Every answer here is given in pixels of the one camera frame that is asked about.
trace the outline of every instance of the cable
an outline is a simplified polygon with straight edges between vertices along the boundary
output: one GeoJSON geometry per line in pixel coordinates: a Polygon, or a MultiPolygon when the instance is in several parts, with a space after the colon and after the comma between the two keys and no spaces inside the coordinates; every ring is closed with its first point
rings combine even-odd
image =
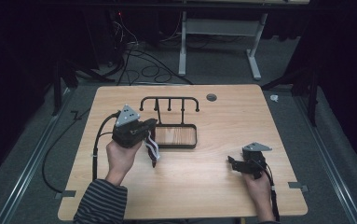
{"type": "Polygon", "coordinates": [[[122,32],[120,32],[121,33],[120,34],[120,43],[122,43],[123,42],[123,37],[125,36],[123,34],[123,27],[117,21],[113,21],[112,23],[117,26],[117,30],[115,31],[115,36],[117,36],[117,34],[119,33],[119,29],[122,30],[122,32]]]}
{"type": "Polygon", "coordinates": [[[120,22],[122,23],[123,28],[125,28],[125,30],[126,30],[129,34],[131,34],[131,35],[134,37],[134,39],[135,39],[135,46],[138,46],[139,44],[138,44],[137,36],[135,36],[135,35],[125,26],[125,23],[123,23],[122,12],[119,11],[119,12],[117,13],[117,15],[118,15],[119,18],[120,18],[120,22]]]}
{"type": "Polygon", "coordinates": [[[65,60],[67,62],[67,64],[71,65],[71,67],[73,67],[75,70],[79,70],[79,71],[82,71],[84,72],[85,74],[93,77],[94,79],[97,79],[97,80],[100,80],[100,81],[103,81],[103,82],[115,82],[114,79],[109,79],[107,78],[108,76],[111,76],[113,75],[114,73],[116,73],[117,71],[119,71],[121,69],[121,63],[122,63],[122,60],[119,60],[119,64],[118,66],[112,70],[111,72],[105,74],[105,75],[100,75],[96,72],[94,72],[93,70],[91,69],[88,69],[87,67],[84,67],[80,64],[77,64],[77,63],[74,63],[73,61],[70,61],[70,60],[65,60]]]}
{"type": "Polygon", "coordinates": [[[103,136],[103,135],[109,134],[109,133],[101,133],[100,137],[103,136]]]}
{"type": "Polygon", "coordinates": [[[170,35],[166,39],[160,40],[159,42],[165,42],[165,41],[168,41],[168,40],[171,40],[171,39],[174,39],[174,38],[180,36],[180,35],[176,35],[176,34],[178,32],[179,25],[181,24],[181,19],[182,19],[182,12],[179,14],[178,22],[177,22],[177,25],[175,27],[175,31],[172,33],[172,35],[170,35]]]}
{"type": "MultiPolygon", "coordinates": [[[[164,68],[165,70],[167,70],[167,71],[169,72],[169,74],[170,74],[172,77],[178,77],[179,79],[182,79],[184,82],[186,82],[186,83],[188,83],[188,84],[190,84],[190,85],[193,85],[193,83],[192,83],[190,80],[188,80],[188,79],[186,79],[186,78],[184,78],[184,77],[180,77],[180,76],[176,75],[167,65],[165,65],[163,62],[161,62],[160,60],[158,60],[158,59],[155,58],[154,56],[152,56],[152,55],[150,55],[150,54],[148,54],[148,53],[145,53],[145,52],[143,52],[143,51],[139,51],[139,50],[133,50],[132,52],[139,52],[139,53],[141,53],[141,55],[145,55],[145,56],[150,57],[151,59],[155,60],[157,63],[161,64],[162,68],[164,68]]],[[[135,55],[135,54],[132,54],[132,56],[135,56],[135,57],[138,57],[138,58],[141,58],[141,59],[143,59],[143,60],[146,60],[146,61],[151,62],[150,60],[148,60],[148,59],[146,59],[146,58],[144,58],[144,57],[140,57],[140,56],[135,55]]]]}
{"type": "Polygon", "coordinates": [[[268,166],[268,164],[266,164],[267,168],[270,171],[269,174],[268,170],[264,168],[261,164],[259,164],[257,161],[255,160],[251,160],[251,161],[253,161],[257,166],[259,166],[264,171],[264,173],[268,176],[268,180],[270,182],[270,188],[271,188],[270,194],[271,194],[271,205],[272,205],[273,214],[274,217],[276,218],[276,221],[280,221],[280,212],[278,210],[278,205],[277,205],[277,192],[275,190],[273,174],[271,173],[271,169],[268,166]]]}
{"type": "Polygon", "coordinates": [[[87,114],[90,111],[90,108],[87,109],[85,112],[83,112],[79,117],[77,117],[70,125],[68,125],[68,127],[59,135],[59,137],[52,143],[52,145],[48,148],[47,153],[45,154],[45,157],[42,161],[42,178],[45,182],[45,184],[52,189],[53,191],[57,192],[57,193],[62,193],[62,190],[57,189],[55,187],[53,187],[47,180],[47,176],[45,175],[45,164],[47,163],[47,157],[48,154],[50,153],[50,151],[53,149],[53,147],[59,142],[59,140],[65,135],[65,133],[67,133],[67,131],[80,119],[82,119],[82,117],[87,114]]]}
{"type": "Polygon", "coordinates": [[[159,67],[156,64],[143,68],[143,70],[141,71],[141,74],[144,77],[153,77],[154,81],[156,81],[157,83],[165,83],[165,82],[168,82],[168,81],[170,81],[172,79],[172,75],[169,73],[169,71],[167,71],[167,69],[165,69],[163,67],[159,67]],[[155,74],[152,74],[152,75],[146,75],[145,74],[145,70],[148,69],[148,68],[157,68],[157,72],[155,74]],[[166,74],[161,74],[160,70],[163,70],[163,71],[165,71],[167,73],[166,74]]]}
{"type": "Polygon", "coordinates": [[[189,48],[189,49],[203,49],[204,47],[206,47],[208,44],[210,44],[210,39],[208,38],[202,38],[200,41],[197,41],[198,43],[199,42],[202,42],[205,40],[205,43],[202,43],[202,45],[200,47],[192,47],[190,46],[190,42],[186,41],[186,46],[189,48]]]}
{"type": "Polygon", "coordinates": [[[120,74],[120,77],[119,77],[119,80],[117,81],[117,86],[120,84],[120,82],[122,81],[122,78],[123,78],[123,74],[125,73],[127,67],[128,67],[128,64],[129,64],[129,56],[130,56],[130,53],[132,51],[132,48],[129,50],[129,53],[128,55],[126,56],[126,63],[125,63],[125,66],[123,68],[123,71],[122,73],[120,74]]]}
{"type": "Polygon", "coordinates": [[[108,122],[108,120],[112,119],[112,118],[117,118],[120,114],[120,111],[117,111],[115,114],[112,114],[110,116],[108,116],[102,123],[102,125],[99,128],[99,131],[97,132],[97,136],[96,136],[96,141],[94,142],[94,147],[93,147],[93,180],[97,179],[97,157],[98,157],[98,152],[99,149],[97,148],[97,146],[99,145],[99,139],[102,135],[104,135],[104,133],[102,134],[103,131],[103,126],[106,124],[106,122],[108,122]]]}
{"type": "Polygon", "coordinates": [[[129,86],[131,86],[138,78],[140,78],[140,73],[138,73],[137,71],[135,70],[127,70],[126,71],[126,74],[128,76],[128,83],[129,83],[129,86]],[[129,72],[132,72],[132,73],[135,73],[137,75],[137,77],[133,80],[133,81],[130,81],[130,74],[129,72]]]}

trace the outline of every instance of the black strap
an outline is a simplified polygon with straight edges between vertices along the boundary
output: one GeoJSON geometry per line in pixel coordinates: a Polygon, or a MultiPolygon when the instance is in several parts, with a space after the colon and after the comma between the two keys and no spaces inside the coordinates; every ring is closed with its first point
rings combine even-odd
{"type": "Polygon", "coordinates": [[[280,212],[278,211],[278,206],[277,206],[277,193],[276,190],[274,189],[274,185],[271,186],[271,205],[276,221],[280,221],[280,212]]]}

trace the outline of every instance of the gray floor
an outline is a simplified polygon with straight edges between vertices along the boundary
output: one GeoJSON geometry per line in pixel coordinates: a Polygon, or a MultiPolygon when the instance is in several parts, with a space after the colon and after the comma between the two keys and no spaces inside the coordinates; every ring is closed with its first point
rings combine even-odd
{"type": "MultiPolygon", "coordinates": [[[[187,68],[185,78],[194,84],[246,84],[263,85],[283,74],[295,49],[297,40],[278,41],[277,38],[262,40],[256,53],[256,59],[262,75],[262,80],[254,81],[251,77],[249,64],[244,58],[244,50],[251,46],[250,38],[213,36],[213,41],[203,48],[203,40],[189,40],[187,52],[187,68]]],[[[138,50],[147,52],[165,63],[172,71],[178,70],[179,46],[175,42],[167,42],[158,48],[142,43],[138,50]]],[[[143,68],[152,65],[144,59],[130,57],[127,69],[128,75],[122,77],[122,83],[133,81],[141,74],[143,68]]],[[[144,70],[146,75],[155,73],[157,69],[150,67],[144,70]]],[[[154,83],[153,77],[140,76],[137,80],[141,85],[154,83]]],[[[173,77],[169,83],[185,82],[173,77]]],[[[70,90],[66,97],[66,107],[61,113],[45,148],[53,142],[73,122],[74,114],[79,114],[91,107],[92,99],[99,86],[105,84],[80,80],[76,90],[70,90]]],[[[336,118],[326,102],[322,90],[318,96],[316,120],[318,127],[308,126],[308,120],[301,110],[301,102],[305,98],[292,97],[289,86],[279,87],[272,91],[264,91],[271,114],[281,135],[288,157],[293,165],[296,177],[309,191],[303,192],[309,207],[309,212],[302,217],[282,217],[282,223],[355,223],[357,222],[357,157],[350,147],[346,136],[341,131],[336,118]],[[279,102],[269,100],[270,94],[278,94],[279,102]],[[322,138],[320,145],[317,134],[322,138]],[[326,158],[320,147],[326,148],[326,158]],[[349,194],[339,193],[346,189],[349,194]]],[[[26,128],[12,148],[11,153],[0,168],[0,213],[3,211],[9,194],[14,190],[27,162],[37,149],[39,139],[45,137],[44,130],[54,119],[53,94],[50,91],[41,108],[28,121],[26,128]]],[[[57,189],[64,189],[74,162],[79,141],[86,124],[87,115],[76,122],[62,138],[51,148],[46,162],[48,181],[57,189]]],[[[29,185],[18,197],[17,206],[12,206],[9,223],[60,223],[57,212],[60,199],[55,199],[55,192],[44,183],[40,163],[34,164],[34,173],[29,176],[29,185]]],[[[180,220],[169,220],[179,223],[180,220]]],[[[190,219],[189,223],[233,223],[233,218],[222,219],[190,219]]],[[[255,217],[248,217],[247,223],[255,223],[255,217]]]]}

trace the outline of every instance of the wooden table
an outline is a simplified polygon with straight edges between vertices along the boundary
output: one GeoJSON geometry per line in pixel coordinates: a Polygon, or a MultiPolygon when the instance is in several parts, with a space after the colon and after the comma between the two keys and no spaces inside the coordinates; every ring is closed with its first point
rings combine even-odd
{"type": "MultiPolygon", "coordinates": [[[[140,120],[158,118],[154,102],[140,102],[145,96],[187,96],[199,100],[185,103],[185,123],[197,126],[194,149],[161,149],[161,158],[152,168],[144,144],[122,185],[129,189],[126,219],[251,217],[253,203],[239,172],[232,171],[227,156],[241,160],[241,148],[252,142],[272,147],[264,152],[274,175],[278,206],[282,216],[300,216],[308,208],[300,189],[290,189],[296,182],[291,163],[270,115],[263,92],[257,85],[212,86],[136,86],[101,87],[98,89],[82,136],[66,190],[75,190],[75,197],[64,197],[59,218],[72,220],[79,202],[91,182],[92,149],[103,120],[128,104],[141,112],[140,120]],[[209,93],[216,95],[208,101],[209,93]]],[[[163,123],[181,122],[181,101],[160,101],[163,123]]],[[[104,127],[111,132],[115,120],[104,127]]],[[[107,173],[105,145],[111,135],[99,143],[98,177],[107,173]]]]}

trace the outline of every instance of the wrist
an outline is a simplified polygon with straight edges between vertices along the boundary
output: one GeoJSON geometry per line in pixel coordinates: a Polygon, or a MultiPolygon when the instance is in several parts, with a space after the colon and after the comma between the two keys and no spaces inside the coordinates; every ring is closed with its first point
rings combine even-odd
{"type": "Polygon", "coordinates": [[[118,187],[125,178],[125,175],[126,174],[110,170],[108,172],[108,175],[105,177],[105,180],[118,187]]]}
{"type": "Polygon", "coordinates": [[[255,203],[257,218],[259,222],[275,221],[270,202],[255,203]]]}

